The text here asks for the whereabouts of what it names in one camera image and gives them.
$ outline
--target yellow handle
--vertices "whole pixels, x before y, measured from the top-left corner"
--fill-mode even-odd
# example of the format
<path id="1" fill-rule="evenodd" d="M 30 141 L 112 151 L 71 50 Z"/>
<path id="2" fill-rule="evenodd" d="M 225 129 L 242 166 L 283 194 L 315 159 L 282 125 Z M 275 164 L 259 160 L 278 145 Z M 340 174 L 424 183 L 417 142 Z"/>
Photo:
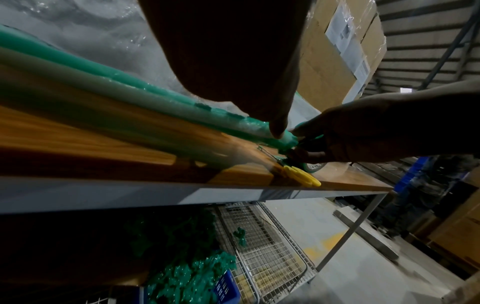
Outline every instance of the yellow handle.
<path id="1" fill-rule="evenodd" d="M 302 186 L 320 187 L 322 185 L 319 180 L 299 168 L 283 166 L 283 169 L 289 178 L 296 180 Z"/>

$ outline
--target roof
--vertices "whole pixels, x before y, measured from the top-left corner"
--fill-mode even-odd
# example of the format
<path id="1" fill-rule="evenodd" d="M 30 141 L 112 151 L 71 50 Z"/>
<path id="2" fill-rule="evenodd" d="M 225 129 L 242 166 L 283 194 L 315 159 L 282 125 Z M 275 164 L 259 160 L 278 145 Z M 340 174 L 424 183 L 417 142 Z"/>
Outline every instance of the roof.
<path id="1" fill-rule="evenodd" d="M 418 89 L 480 8 L 479 0 L 377 0 L 376 4 L 387 52 L 363 96 Z M 470 23 L 473 26 L 428 88 L 480 79 L 480 22 L 472 18 Z"/>

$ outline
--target cardboard box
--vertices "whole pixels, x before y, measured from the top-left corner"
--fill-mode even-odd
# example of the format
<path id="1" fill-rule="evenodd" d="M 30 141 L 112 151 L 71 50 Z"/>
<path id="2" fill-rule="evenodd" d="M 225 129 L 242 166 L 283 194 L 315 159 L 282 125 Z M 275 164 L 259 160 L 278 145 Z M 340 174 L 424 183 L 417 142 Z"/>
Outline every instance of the cardboard box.
<path id="1" fill-rule="evenodd" d="M 354 100 L 385 55 L 385 41 L 374 1 L 318 0 L 301 42 L 298 92 L 320 111 Z"/>
<path id="2" fill-rule="evenodd" d="M 480 269 L 480 190 L 432 232 L 429 239 Z"/>

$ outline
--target metal table leg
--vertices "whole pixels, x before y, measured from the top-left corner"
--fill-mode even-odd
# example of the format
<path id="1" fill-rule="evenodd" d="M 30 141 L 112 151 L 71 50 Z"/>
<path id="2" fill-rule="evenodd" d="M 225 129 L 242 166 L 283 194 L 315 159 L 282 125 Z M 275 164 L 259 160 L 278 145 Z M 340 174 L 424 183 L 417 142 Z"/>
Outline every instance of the metal table leg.
<path id="1" fill-rule="evenodd" d="M 373 201 L 368 205 L 364 212 L 358 217 L 358 219 L 353 223 L 350 229 L 341 237 L 340 241 L 330 250 L 330 252 L 321 260 L 320 264 L 316 267 L 316 270 L 320 272 L 322 268 L 332 259 L 335 253 L 342 247 L 349 237 L 360 227 L 360 224 L 375 210 L 375 208 L 381 203 L 381 201 L 386 197 L 386 193 L 378 194 Z"/>

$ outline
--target scissors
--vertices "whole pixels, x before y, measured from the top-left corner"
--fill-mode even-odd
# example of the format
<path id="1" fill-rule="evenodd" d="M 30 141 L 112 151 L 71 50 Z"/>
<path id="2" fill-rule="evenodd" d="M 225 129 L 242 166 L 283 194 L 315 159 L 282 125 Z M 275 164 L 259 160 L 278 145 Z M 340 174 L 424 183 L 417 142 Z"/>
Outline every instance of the scissors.
<path id="1" fill-rule="evenodd" d="M 306 173 L 305 171 L 294 167 L 292 164 L 289 163 L 288 158 L 280 158 L 272 155 L 269 151 L 262 148 L 262 146 L 258 146 L 258 149 L 263 153 L 267 154 L 271 158 L 273 158 L 278 164 L 283 167 L 283 172 L 285 175 L 291 179 L 296 180 L 304 187 L 320 187 L 322 184 L 311 176 L 310 174 Z"/>

